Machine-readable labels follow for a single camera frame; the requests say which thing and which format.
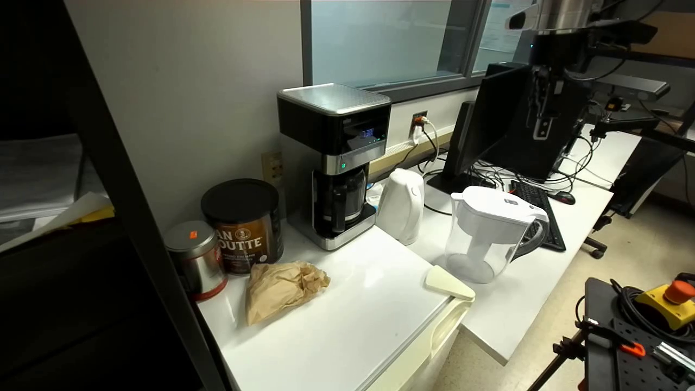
small jar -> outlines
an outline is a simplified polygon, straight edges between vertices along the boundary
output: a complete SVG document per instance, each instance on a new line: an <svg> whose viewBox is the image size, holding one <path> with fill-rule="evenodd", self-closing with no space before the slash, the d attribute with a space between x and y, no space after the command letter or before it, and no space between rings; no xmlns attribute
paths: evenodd
<svg viewBox="0 0 695 391"><path fill-rule="evenodd" d="M217 294L226 284L221 252L214 229L205 221L182 221L164 237L184 290L201 301Z"/></svg>

coffee maker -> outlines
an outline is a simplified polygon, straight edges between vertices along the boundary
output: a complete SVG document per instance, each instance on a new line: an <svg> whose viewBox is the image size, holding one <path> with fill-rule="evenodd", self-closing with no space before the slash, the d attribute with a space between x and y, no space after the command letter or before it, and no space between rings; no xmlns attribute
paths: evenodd
<svg viewBox="0 0 695 391"><path fill-rule="evenodd" d="M387 149L390 100L346 85L278 94L284 212L323 250L337 250L376 224L365 202L369 160Z"/></svg>

wall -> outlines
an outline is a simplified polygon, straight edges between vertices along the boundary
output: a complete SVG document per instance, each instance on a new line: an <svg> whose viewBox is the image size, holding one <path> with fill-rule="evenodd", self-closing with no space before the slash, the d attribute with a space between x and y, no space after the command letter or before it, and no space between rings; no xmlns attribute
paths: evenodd
<svg viewBox="0 0 695 391"><path fill-rule="evenodd" d="M302 85L300 0L67 9L160 229L199 217L214 181L260 178L260 153L281 149L276 91ZM409 139L416 104L451 127L462 95L394 105L390 151Z"/></svg>

monitor stand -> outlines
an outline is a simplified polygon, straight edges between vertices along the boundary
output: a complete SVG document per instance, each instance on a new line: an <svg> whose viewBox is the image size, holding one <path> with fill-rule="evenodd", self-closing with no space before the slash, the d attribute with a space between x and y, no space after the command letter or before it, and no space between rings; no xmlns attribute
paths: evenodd
<svg viewBox="0 0 695 391"><path fill-rule="evenodd" d="M458 176L450 176L450 173L437 173L428 180L430 186L442 190L442 193L458 193L466 186L497 186L496 181L488 181L475 173L458 173Z"/></svg>

brown paper bag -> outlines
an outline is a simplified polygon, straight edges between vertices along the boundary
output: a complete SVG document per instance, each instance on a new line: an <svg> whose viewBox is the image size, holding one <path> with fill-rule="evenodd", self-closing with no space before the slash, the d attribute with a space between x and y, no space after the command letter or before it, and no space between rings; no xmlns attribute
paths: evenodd
<svg viewBox="0 0 695 391"><path fill-rule="evenodd" d="M313 300L327 287L325 272L310 262L255 265L248 279L245 324L264 324Z"/></svg>

